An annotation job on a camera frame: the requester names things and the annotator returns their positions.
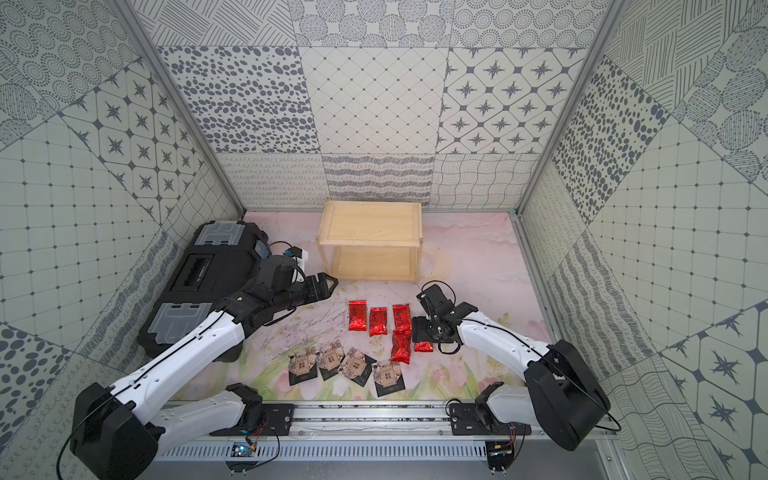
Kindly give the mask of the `red tea bag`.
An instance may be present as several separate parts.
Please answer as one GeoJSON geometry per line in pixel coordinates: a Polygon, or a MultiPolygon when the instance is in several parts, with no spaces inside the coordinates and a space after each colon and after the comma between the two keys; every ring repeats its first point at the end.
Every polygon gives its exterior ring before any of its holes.
{"type": "Polygon", "coordinates": [[[429,353],[434,351],[433,344],[430,342],[416,342],[413,345],[414,352],[429,353]]]}
{"type": "Polygon", "coordinates": [[[411,359],[411,333],[395,331],[392,334],[392,349],[390,360],[392,362],[409,364],[411,359]]]}
{"type": "Polygon", "coordinates": [[[394,331],[399,333],[412,332],[412,320],[409,304],[398,304],[392,306],[394,317],[394,331]]]}
{"type": "Polygon", "coordinates": [[[380,336],[388,333],[388,308],[373,307],[369,312],[369,335],[380,336]]]}
{"type": "Polygon", "coordinates": [[[365,332],[367,330],[367,302],[365,300],[352,300],[348,303],[349,330],[365,332]]]}

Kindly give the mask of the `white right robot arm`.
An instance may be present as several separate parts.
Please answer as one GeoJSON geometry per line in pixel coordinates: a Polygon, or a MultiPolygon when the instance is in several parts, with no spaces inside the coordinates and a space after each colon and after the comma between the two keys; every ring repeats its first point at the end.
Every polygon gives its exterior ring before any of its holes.
{"type": "Polygon", "coordinates": [[[425,314],[415,317],[413,340],[433,344],[444,355],[474,349],[500,363],[525,386],[501,381],[488,385],[472,404],[452,402],[448,415],[471,429],[500,435],[522,426],[543,431],[559,447],[573,451],[610,415],[611,404],[577,348],[565,340],[534,340],[485,315],[478,307],[446,297],[442,281],[429,281],[417,294],[425,314]]]}

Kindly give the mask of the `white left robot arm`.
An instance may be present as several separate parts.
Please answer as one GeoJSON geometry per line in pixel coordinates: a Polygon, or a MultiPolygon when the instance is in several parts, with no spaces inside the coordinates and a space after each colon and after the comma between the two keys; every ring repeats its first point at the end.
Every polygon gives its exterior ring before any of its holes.
{"type": "Polygon", "coordinates": [[[163,407],[190,379],[258,329],[330,298],[325,272],[306,275],[293,257],[271,256],[245,285],[216,302],[182,339],[133,373],[79,393],[63,448],[99,479],[135,479],[160,454],[217,431],[251,438],[265,430],[263,399],[242,383],[181,407],[163,407]]]}

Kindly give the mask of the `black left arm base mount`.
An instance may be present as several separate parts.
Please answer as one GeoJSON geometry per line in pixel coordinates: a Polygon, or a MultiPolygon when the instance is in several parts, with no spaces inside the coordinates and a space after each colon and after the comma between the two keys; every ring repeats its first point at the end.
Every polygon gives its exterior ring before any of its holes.
{"type": "Polygon", "coordinates": [[[233,426],[215,430],[210,433],[211,436],[245,436],[256,435],[259,432],[266,434],[271,430],[274,430],[278,436],[287,436],[290,433],[296,408],[294,404],[265,404],[256,389],[242,383],[228,385],[226,391],[236,395],[245,409],[233,426]]]}

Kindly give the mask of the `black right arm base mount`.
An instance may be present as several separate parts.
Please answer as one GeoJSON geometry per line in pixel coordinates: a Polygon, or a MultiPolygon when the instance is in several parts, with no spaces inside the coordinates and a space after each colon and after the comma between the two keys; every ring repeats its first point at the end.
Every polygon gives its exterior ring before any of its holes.
{"type": "Polygon", "coordinates": [[[473,403],[464,403],[459,399],[448,400],[444,409],[451,423],[452,434],[454,436],[505,435],[514,432],[530,435],[532,433],[530,425],[518,422],[502,423],[487,405],[490,394],[502,386],[501,381],[490,384],[473,403]]]}

